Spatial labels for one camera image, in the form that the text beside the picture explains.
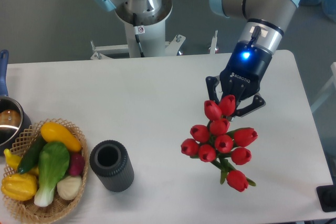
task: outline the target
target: gray floor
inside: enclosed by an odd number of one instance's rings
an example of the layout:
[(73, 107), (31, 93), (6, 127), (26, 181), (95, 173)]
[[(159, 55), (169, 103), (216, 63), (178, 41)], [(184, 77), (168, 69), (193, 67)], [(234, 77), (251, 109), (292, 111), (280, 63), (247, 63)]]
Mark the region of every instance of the gray floor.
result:
[[(93, 0), (0, 0), (0, 4), (0, 48), (10, 51), (10, 63), (89, 60), (90, 40), (96, 46), (126, 44), (121, 22), (114, 13), (99, 9)], [(173, 0), (173, 11), (166, 24), (167, 40), (176, 34), (186, 36), (182, 49), (191, 55), (208, 52), (215, 30), (219, 52), (231, 52), (245, 20), (216, 16), (208, 0)], [(312, 102), (332, 75), (336, 23), (323, 14), (320, 6), (301, 6), (279, 49), (294, 53)], [(335, 98), (336, 93), (314, 114), (328, 160), (336, 156)]]

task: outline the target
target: yellow squash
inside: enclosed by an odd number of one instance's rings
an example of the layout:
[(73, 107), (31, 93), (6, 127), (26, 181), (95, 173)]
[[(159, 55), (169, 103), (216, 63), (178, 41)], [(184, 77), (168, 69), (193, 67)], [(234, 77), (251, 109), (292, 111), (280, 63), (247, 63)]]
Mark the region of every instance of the yellow squash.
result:
[(1, 191), (12, 199), (29, 200), (36, 194), (37, 179), (34, 175), (28, 173), (15, 173), (3, 178)]
[(79, 152), (82, 149), (80, 141), (63, 125), (47, 122), (41, 127), (41, 135), (43, 139), (50, 143), (59, 141), (65, 144), (71, 152)]
[[(8, 164), (8, 166), (13, 168), (14, 170), (17, 170), (17, 166), (19, 165), (22, 158), (18, 155), (12, 154), (9, 149), (5, 149), (4, 154), (5, 154), (6, 163)], [(35, 166), (28, 173), (38, 176), (38, 167)]]

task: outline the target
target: stainless steel pot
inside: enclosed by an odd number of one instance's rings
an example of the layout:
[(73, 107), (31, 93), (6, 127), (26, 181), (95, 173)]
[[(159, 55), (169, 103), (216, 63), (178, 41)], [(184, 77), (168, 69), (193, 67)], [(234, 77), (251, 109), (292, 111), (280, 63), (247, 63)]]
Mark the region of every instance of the stainless steel pot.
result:
[(15, 139), (31, 125), (22, 106), (8, 97), (6, 84), (8, 57), (7, 50), (0, 52), (0, 156), (4, 155), (4, 149), (12, 148)]

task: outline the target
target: red tulip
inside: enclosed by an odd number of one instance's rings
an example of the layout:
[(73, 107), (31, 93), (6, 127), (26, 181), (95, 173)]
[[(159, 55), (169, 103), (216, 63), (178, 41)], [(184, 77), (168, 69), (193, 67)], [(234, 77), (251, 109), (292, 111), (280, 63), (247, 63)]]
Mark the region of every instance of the red tulip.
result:
[(229, 153), (233, 147), (232, 138), (228, 135), (218, 136), (215, 140), (215, 147), (221, 153)]
[(204, 102), (204, 112), (206, 117), (211, 121), (219, 120), (222, 116), (219, 106), (211, 100)]
[(213, 121), (210, 124), (210, 132), (215, 135), (223, 135), (229, 129), (230, 122), (226, 118), (222, 118), (220, 120)]
[(190, 130), (190, 134), (200, 143), (206, 143), (210, 138), (209, 130), (205, 125), (193, 126)]
[(222, 115), (232, 115), (236, 110), (236, 98), (234, 95), (229, 94), (222, 98), (218, 105), (222, 111)]
[(248, 187), (245, 175), (238, 170), (232, 170), (229, 172), (226, 180), (230, 187), (233, 187), (240, 192), (244, 191)]
[(254, 130), (254, 128), (245, 128), (236, 131), (234, 133), (233, 138), (238, 146), (246, 147), (247, 145), (252, 143), (255, 139), (257, 139), (257, 137), (258, 133)]
[(244, 165), (249, 162), (251, 158), (251, 152), (244, 147), (236, 148), (231, 153), (231, 159), (236, 165)]
[(216, 151), (211, 145), (204, 144), (199, 148), (198, 156), (203, 162), (212, 162), (216, 159)]
[(181, 144), (181, 152), (188, 156), (197, 155), (198, 148), (199, 148), (198, 144), (192, 138), (184, 140), (184, 142)]

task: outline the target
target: black vase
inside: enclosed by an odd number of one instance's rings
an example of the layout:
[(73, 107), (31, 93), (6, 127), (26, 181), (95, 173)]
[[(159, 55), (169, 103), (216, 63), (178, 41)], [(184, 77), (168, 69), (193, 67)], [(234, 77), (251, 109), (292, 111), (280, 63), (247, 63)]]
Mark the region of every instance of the black vase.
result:
[(110, 191), (124, 191), (133, 183), (134, 170), (127, 150), (115, 140), (103, 141), (93, 148), (90, 166)]

